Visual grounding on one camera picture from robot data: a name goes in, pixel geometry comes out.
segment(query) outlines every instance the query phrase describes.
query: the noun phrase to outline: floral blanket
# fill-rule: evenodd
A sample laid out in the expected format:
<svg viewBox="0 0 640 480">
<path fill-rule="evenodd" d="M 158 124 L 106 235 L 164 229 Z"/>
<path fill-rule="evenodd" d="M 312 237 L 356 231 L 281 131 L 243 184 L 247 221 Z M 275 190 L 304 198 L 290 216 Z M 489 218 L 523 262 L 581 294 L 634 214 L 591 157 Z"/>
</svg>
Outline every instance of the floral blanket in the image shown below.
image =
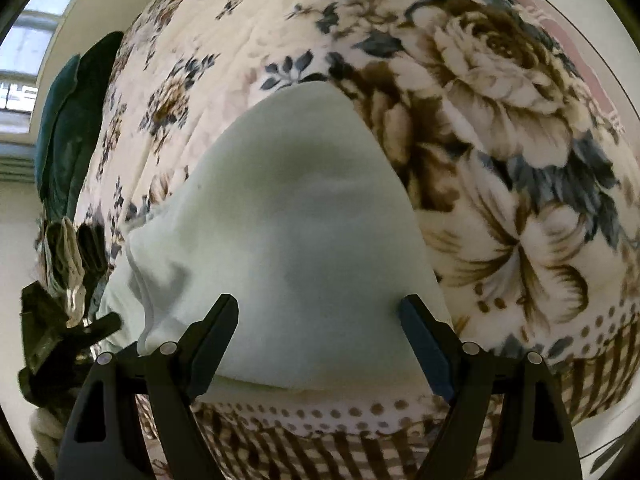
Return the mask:
<svg viewBox="0 0 640 480">
<path fill-rule="evenodd" d="M 574 424 L 620 400 L 640 358 L 640 170 L 625 133 L 640 122 L 621 124 L 575 45 L 517 0 L 154 0 L 120 47 L 76 222 L 105 224 L 113 268 L 126 222 L 178 189 L 229 124 L 317 80 L 353 101 L 404 184 L 458 335 L 540 352 Z M 393 438 L 380 427 L 380 442 L 314 426 L 319 458 L 305 461 L 251 444 L 241 412 L 198 412 L 230 478 L 405 478 L 440 420 L 409 419 Z"/>
</svg>

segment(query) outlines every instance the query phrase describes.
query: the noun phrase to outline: dark green pillow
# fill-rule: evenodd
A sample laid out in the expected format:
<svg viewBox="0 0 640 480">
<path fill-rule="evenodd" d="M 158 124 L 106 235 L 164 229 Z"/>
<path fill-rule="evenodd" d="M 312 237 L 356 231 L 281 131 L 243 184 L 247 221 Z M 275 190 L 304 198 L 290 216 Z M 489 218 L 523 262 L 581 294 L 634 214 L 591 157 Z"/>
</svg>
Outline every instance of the dark green pillow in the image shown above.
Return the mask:
<svg viewBox="0 0 640 480">
<path fill-rule="evenodd" d="M 66 102 L 66 98 L 76 89 L 78 80 L 78 65 L 80 64 L 80 55 L 73 56 L 56 76 L 51 84 L 47 100 L 42 110 L 42 118 L 40 120 L 40 131 L 36 140 L 35 150 L 35 180 L 38 187 L 38 195 L 41 200 L 45 198 L 45 190 L 49 186 L 45 166 L 47 165 L 47 155 L 49 154 L 49 145 L 51 136 L 58 118 L 60 109 Z"/>
<path fill-rule="evenodd" d="M 82 56 L 76 87 L 54 120 L 41 193 L 50 221 L 75 215 L 78 195 L 100 134 L 102 104 L 122 37 L 122 32 L 112 32 Z"/>
</svg>

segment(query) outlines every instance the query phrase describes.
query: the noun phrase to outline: white fabric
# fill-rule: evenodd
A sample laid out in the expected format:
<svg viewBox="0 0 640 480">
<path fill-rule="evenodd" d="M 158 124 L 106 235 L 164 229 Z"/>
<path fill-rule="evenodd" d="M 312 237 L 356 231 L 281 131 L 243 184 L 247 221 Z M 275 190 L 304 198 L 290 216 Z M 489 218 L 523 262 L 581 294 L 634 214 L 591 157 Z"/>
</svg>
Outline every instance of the white fabric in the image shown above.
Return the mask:
<svg viewBox="0 0 640 480">
<path fill-rule="evenodd" d="M 351 102 L 325 83 L 246 112 L 154 217 L 127 235 L 98 316 L 138 351 L 178 340 L 218 296 L 236 333 L 220 376 L 326 390 L 424 384 L 396 310 L 450 323 L 407 195 Z"/>
<path fill-rule="evenodd" d="M 49 243 L 55 241 L 56 246 L 50 247 Z M 49 275 L 47 277 L 47 291 L 54 298 L 64 296 L 65 313 L 68 316 L 67 327 L 72 328 L 82 321 L 84 316 L 84 297 L 86 290 L 84 281 L 84 267 L 82 257 L 76 240 L 76 230 L 68 217 L 60 221 L 60 231 L 56 240 L 46 240 L 44 243 L 45 257 Z M 58 266 L 56 259 L 61 260 L 65 268 L 65 283 L 56 281 L 53 269 Z"/>
</svg>

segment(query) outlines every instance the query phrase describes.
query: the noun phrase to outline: wall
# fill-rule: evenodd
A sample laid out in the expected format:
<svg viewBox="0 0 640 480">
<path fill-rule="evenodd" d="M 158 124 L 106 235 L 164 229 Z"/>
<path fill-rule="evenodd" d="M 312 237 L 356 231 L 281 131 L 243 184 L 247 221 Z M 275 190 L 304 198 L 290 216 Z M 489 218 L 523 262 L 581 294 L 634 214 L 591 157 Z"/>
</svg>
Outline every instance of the wall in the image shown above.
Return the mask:
<svg viewBox="0 0 640 480">
<path fill-rule="evenodd" d="M 22 398 L 17 383 L 24 367 L 20 292 L 35 280 L 33 241 L 39 212 L 33 186 L 0 182 L 0 404 L 29 461 L 36 445 L 28 425 L 34 408 Z"/>
<path fill-rule="evenodd" d="M 84 54 L 114 30 L 125 31 L 150 0 L 75 0 L 62 26 L 51 41 L 38 75 L 36 99 L 28 136 L 15 142 L 35 143 L 42 108 L 51 83 L 74 54 Z"/>
</svg>

